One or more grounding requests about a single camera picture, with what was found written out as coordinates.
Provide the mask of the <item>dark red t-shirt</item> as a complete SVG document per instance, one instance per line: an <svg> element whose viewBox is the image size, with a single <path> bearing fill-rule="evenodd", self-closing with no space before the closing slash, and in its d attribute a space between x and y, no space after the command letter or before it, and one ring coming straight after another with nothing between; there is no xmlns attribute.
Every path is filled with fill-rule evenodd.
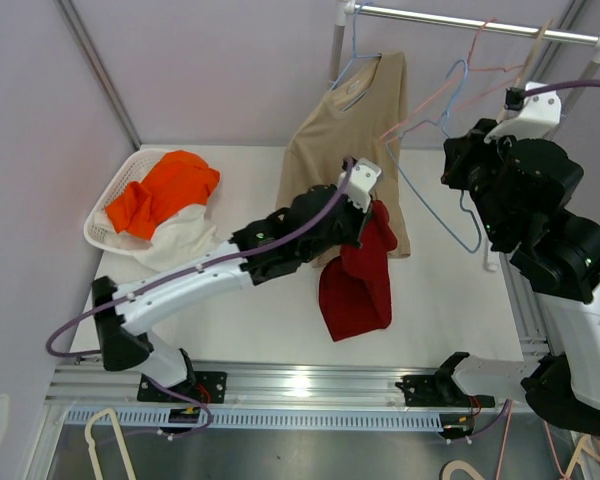
<svg viewBox="0 0 600 480"><path fill-rule="evenodd" d="M318 303L335 342L376 330L392 322L388 253L398 241L385 205L375 200L359 248L344 245L322 270Z"/></svg>

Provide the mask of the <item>pink wire hanger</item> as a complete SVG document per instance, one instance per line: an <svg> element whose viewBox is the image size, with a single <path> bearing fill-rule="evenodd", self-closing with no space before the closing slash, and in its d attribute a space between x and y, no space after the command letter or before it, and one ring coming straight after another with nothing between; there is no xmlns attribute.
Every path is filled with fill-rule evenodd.
<svg viewBox="0 0 600 480"><path fill-rule="evenodd" d="M523 64L511 64L511 65L500 65L500 66L488 66L488 67L477 67L472 66L471 62L474 56L476 44L478 42L479 37L486 30L486 26L489 23L497 22L498 19L496 17L489 18L485 20L476 33L473 36L471 46L465 58L460 59L461 65L466 65L466 69L460 73L453 73L454 67L451 68L450 72L446 75L446 81L427 99L425 99L422 103L420 103L414 110L407 114L406 118L386 130L379 139L384 140L392 140L396 139L398 133L405 128L412 120L414 120L421 112L423 112L430 104L436 101L443 94L451 91L452 87L462 88L463 83L466 81L469 73L509 73L516 72L520 74L524 69Z"/></svg>

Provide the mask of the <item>beige plastic hanger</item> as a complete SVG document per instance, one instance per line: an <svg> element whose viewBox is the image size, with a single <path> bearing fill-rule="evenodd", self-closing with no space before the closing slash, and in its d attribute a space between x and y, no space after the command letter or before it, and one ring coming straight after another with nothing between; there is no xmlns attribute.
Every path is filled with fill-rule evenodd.
<svg viewBox="0 0 600 480"><path fill-rule="evenodd" d="M540 28L539 32L535 36L534 43L533 43L532 47L530 48L530 50L522 64L521 69L519 70L519 72L516 74L515 77L512 77L504 84L505 87L519 88L523 85L524 80L525 80L530 68L533 66L534 62L536 61L536 59L539 55L545 33L548 29L551 28L553 23L554 23L554 18L550 17L546 21L546 23Z"/></svg>

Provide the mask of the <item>white t-shirt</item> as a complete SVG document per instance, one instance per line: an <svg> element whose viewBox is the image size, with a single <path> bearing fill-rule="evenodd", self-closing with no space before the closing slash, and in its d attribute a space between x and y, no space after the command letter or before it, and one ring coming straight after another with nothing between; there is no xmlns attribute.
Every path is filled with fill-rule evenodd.
<svg viewBox="0 0 600 480"><path fill-rule="evenodd" d="M215 250L220 241L207 208L192 204L161 223L150 240L127 232L116 233L103 209L92 213L84 225L85 238L94 246L134 258L154 271L166 271Z"/></svg>

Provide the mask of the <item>orange t-shirt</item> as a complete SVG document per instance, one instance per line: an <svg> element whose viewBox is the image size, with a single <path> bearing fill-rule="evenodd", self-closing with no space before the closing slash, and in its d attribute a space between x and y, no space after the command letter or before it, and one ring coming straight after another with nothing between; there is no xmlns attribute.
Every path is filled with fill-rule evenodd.
<svg viewBox="0 0 600 480"><path fill-rule="evenodd" d="M205 206L221 179L199 155L166 153L140 182L132 181L105 207L117 233L151 240L158 226L190 205Z"/></svg>

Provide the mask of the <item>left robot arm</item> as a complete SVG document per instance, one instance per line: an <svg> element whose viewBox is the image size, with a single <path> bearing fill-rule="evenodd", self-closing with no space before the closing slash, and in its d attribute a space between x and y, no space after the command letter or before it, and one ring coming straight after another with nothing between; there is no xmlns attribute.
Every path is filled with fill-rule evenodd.
<svg viewBox="0 0 600 480"><path fill-rule="evenodd" d="M335 246L359 246L371 203L367 189L314 186L181 270L126 284L108 276L94 280L93 317L105 369L139 371L170 399L186 400L195 389L191 360L154 336L154 326L209 297L291 275Z"/></svg>

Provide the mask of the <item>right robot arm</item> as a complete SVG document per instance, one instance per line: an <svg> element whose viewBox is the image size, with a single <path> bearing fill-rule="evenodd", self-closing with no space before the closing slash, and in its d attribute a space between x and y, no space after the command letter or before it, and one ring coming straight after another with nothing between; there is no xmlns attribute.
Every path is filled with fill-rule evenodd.
<svg viewBox="0 0 600 480"><path fill-rule="evenodd" d="M443 144L442 184L468 193L495 252L529 282L557 331L562 350L531 362L496 364L484 385L477 357L440 374L446 404L488 394L526 403L547 423L600 437L600 225L570 212L584 176L556 143L490 133L493 119Z"/></svg>

